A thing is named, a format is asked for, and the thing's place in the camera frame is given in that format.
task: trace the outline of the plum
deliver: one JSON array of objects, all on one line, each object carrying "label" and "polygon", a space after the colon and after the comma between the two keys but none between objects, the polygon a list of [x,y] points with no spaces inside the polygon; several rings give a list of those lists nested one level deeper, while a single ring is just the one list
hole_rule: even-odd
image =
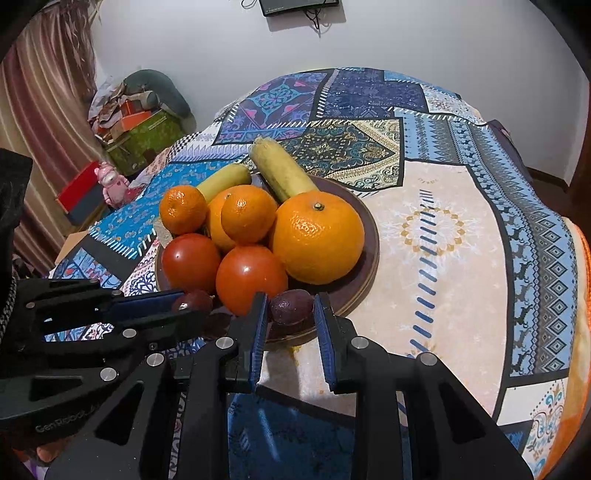
[{"label": "plum", "polygon": [[274,322],[295,325],[312,316],[314,297],[305,290],[287,290],[273,297],[269,306]]},{"label": "plum", "polygon": [[203,290],[193,290],[177,298],[172,307],[173,312],[179,310],[191,309],[204,313],[210,313],[213,309],[213,300]]}]

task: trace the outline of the banana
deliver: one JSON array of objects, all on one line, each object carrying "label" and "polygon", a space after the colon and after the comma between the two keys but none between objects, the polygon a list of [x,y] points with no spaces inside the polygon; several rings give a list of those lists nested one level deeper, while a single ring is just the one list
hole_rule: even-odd
[{"label": "banana", "polygon": [[209,203],[218,193],[230,187],[250,183],[252,183],[252,177],[248,167],[241,163],[230,163],[203,180],[197,185],[197,189],[203,194],[205,201]]},{"label": "banana", "polygon": [[318,190],[293,157],[272,138],[257,137],[249,156],[281,203],[299,193]]}]

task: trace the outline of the tangerine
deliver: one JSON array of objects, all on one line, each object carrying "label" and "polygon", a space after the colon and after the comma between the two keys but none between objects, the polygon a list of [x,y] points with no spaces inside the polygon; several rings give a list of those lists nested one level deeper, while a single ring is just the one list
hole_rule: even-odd
[{"label": "tangerine", "polygon": [[177,185],[166,191],[158,210],[166,229],[175,235],[182,235],[194,232],[203,225],[207,203],[195,187]]},{"label": "tangerine", "polygon": [[232,248],[236,246],[236,242],[228,237],[227,233],[222,228],[222,207],[226,201],[226,197],[236,187],[231,187],[218,193],[209,205],[207,206],[207,216],[205,217],[205,228],[207,234],[220,249],[223,254],[227,254]]},{"label": "tangerine", "polygon": [[323,285],[349,273],[361,256],[365,232],[355,209],[328,192],[305,192],[277,209],[269,247],[289,275]]},{"label": "tangerine", "polygon": [[254,185],[238,185],[226,197],[220,220],[228,237],[239,245],[265,238],[275,221],[277,202]]}]

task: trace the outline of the green box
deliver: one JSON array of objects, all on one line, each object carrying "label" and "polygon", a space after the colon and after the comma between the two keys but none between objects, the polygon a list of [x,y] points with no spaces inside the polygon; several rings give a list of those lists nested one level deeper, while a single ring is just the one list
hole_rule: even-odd
[{"label": "green box", "polygon": [[162,150],[184,137],[179,120],[160,110],[119,137],[107,148],[115,167],[124,176],[146,168]]}]

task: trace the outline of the cable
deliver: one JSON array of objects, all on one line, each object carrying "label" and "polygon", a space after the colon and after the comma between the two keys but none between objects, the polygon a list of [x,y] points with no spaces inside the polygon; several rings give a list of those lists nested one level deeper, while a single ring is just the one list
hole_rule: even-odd
[{"label": "cable", "polygon": [[324,4],[326,2],[327,2],[327,0],[324,0],[322,2],[322,4],[318,8],[315,8],[314,11],[312,11],[312,12],[310,10],[304,10],[304,14],[308,18],[308,20],[310,20],[312,22],[312,24],[314,25],[314,28],[318,31],[318,33],[320,33],[320,18],[318,18],[318,16],[320,15],[320,9],[322,7],[324,7]]},{"label": "cable", "polygon": [[248,5],[245,5],[245,4],[244,4],[244,2],[245,2],[245,0],[242,0],[242,1],[240,2],[240,4],[242,5],[242,8],[243,8],[244,10],[249,10],[249,9],[251,9],[252,7],[254,7],[254,6],[255,6],[255,4],[256,4],[256,0],[252,0],[252,2],[250,2]]}]

